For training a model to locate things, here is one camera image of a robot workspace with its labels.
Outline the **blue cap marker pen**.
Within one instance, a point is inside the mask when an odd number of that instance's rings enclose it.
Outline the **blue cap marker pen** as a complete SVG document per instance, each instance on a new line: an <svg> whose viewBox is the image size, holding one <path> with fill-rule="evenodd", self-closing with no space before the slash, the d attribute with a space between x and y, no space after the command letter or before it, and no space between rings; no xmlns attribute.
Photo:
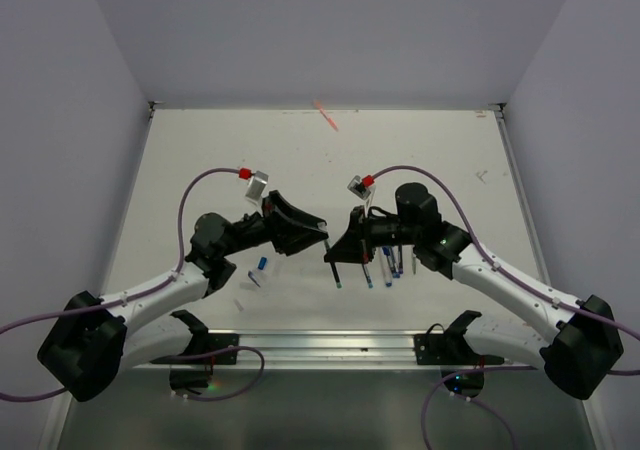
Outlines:
<svg viewBox="0 0 640 450"><path fill-rule="evenodd" d="M391 272L391 266L388 258L388 249L386 247L381 248L381 269L383 274L383 279L386 287L391 287L393 284L393 277Z"/></svg>

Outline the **teal dark gel pen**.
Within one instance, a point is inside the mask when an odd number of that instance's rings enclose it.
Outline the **teal dark gel pen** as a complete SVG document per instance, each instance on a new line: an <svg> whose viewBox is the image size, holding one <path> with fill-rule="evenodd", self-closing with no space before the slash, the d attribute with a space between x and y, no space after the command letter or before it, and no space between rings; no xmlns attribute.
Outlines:
<svg viewBox="0 0 640 450"><path fill-rule="evenodd" d="M330 251L330 248L331 248L330 240L329 239L324 240L323 243L324 243L324 247L325 247L325 253L328 253ZM331 269L331 272L332 272L332 275L333 275L333 279L334 279L336 288L337 289L342 289L342 282L341 282L341 279L340 279L340 276L339 276L339 272L338 272L338 269L337 269L337 266L336 266L335 262L331 261L331 262L328 262L328 263L329 263L329 266L330 266L330 269Z"/></svg>

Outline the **blue clear gel pen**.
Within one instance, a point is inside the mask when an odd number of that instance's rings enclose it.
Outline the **blue clear gel pen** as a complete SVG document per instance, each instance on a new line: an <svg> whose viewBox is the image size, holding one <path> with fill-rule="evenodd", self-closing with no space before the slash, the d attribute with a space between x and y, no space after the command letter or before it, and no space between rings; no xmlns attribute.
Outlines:
<svg viewBox="0 0 640 450"><path fill-rule="evenodd" d="M400 266L399 266L398 260L396 258L396 254L395 254L394 248L392 246L389 246L387 248L387 252L388 252L388 257L389 257L389 261L390 261L390 268L391 268L392 276L394 278L399 278L401 272L400 272Z"/></svg>

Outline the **orange gel pen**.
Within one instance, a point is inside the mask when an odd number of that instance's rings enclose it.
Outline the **orange gel pen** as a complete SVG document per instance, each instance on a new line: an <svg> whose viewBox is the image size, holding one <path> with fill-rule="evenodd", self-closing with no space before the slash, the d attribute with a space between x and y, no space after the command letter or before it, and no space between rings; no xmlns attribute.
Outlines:
<svg viewBox="0 0 640 450"><path fill-rule="evenodd" d="M339 127L337 126L337 124L335 123L335 121L333 120L333 118L329 115L329 113L325 110L325 108L323 107L323 105L318 101L318 100L314 100L313 101L313 105L314 108L322 115L322 117L326 120L326 122L329 124L329 126L336 132L339 131Z"/></svg>

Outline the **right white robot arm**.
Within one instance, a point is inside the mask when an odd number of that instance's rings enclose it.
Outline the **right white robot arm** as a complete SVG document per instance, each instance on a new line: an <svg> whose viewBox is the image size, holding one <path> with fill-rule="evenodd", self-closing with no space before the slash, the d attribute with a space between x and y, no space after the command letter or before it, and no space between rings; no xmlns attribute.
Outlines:
<svg viewBox="0 0 640 450"><path fill-rule="evenodd" d="M417 351L444 365L522 363L543 370L571 397L591 397L623 354L606 301L580 300L515 270L475 243L468 231L444 220L436 198L421 183L398 187L395 204L393 213L354 208L326 261L365 264L378 249L411 248L425 268L479 291L519 319L466 310L441 333L415 336Z"/></svg>

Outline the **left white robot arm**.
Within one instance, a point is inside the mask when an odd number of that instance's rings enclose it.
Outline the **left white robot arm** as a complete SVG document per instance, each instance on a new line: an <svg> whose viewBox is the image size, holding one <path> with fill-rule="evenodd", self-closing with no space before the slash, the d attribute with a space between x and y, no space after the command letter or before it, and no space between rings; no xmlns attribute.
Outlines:
<svg viewBox="0 0 640 450"><path fill-rule="evenodd" d="M217 340L185 305L221 290L236 266L229 256L263 244L285 256L327 240L324 219L270 192L259 211L230 222L201 215L177 269L105 297L81 292L67 303L37 359L79 402L93 399L125 370L155 360L209 364L231 343Z"/></svg>

